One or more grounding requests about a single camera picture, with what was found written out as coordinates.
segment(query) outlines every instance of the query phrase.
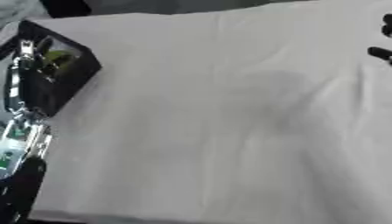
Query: black object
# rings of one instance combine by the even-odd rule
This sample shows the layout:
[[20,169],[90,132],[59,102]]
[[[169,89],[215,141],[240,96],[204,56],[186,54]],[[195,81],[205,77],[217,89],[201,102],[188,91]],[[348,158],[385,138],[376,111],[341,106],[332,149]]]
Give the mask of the black object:
[[83,0],[40,0],[53,18],[83,17],[91,14],[90,7]]
[[46,162],[29,157],[15,175],[0,181],[0,223],[24,223],[46,173]]
[[[18,42],[20,39],[30,39],[34,43],[42,43],[42,40],[47,37],[72,47],[80,53],[55,79],[48,80],[39,73],[22,75],[20,94],[26,107],[39,109],[45,116],[52,117],[101,69],[101,65],[89,48],[30,21],[22,21],[18,28],[17,38],[12,38],[10,41]],[[7,43],[3,49],[9,52],[13,46],[17,45],[18,43]],[[48,45],[44,42],[44,45],[37,46],[37,48],[47,51]],[[62,56],[57,60],[64,60],[65,57]],[[10,88],[11,74],[8,73],[4,91],[9,91]],[[11,99],[4,97],[4,106],[8,108],[11,104]]]
[[371,56],[386,61],[390,61],[392,59],[392,51],[380,47],[375,47],[375,46],[369,47],[367,49],[367,53]]
[[[385,15],[382,20],[385,23],[385,25],[381,28],[382,34],[392,38],[392,14]],[[372,46],[367,49],[367,53],[381,60],[386,60],[389,64],[392,65],[392,51],[390,50]]]

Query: white tablecloth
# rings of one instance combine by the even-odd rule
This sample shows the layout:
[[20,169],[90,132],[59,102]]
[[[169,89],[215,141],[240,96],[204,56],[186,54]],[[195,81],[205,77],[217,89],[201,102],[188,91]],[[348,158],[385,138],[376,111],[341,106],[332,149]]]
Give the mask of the white tablecloth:
[[40,22],[103,70],[53,119],[33,217],[392,223],[389,0]]

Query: robotic hand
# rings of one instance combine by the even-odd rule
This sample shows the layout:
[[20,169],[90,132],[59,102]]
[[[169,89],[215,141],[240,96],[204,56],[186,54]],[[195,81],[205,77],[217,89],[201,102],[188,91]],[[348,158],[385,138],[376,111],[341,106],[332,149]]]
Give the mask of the robotic hand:
[[0,46],[11,53],[3,87],[12,114],[0,138],[0,223],[23,223],[46,173],[52,134],[48,120],[101,69],[83,45],[29,21]]

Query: white cloth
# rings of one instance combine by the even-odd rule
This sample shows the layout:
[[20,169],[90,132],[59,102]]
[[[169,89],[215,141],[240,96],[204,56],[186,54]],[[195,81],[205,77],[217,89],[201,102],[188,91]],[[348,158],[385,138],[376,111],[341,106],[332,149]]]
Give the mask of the white cloth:
[[392,223],[392,68],[367,56],[392,49],[390,11],[330,0],[40,22],[104,68],[53,119],[33,217]]

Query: table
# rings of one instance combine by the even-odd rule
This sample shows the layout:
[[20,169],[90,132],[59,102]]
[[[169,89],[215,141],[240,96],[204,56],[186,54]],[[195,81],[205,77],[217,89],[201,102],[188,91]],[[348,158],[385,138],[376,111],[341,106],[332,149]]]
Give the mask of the table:
[[52,121],[32,217],[390,223],[392,68],[367,56],[392,48],[390,11],[325,0],[39,21],[104,68]]

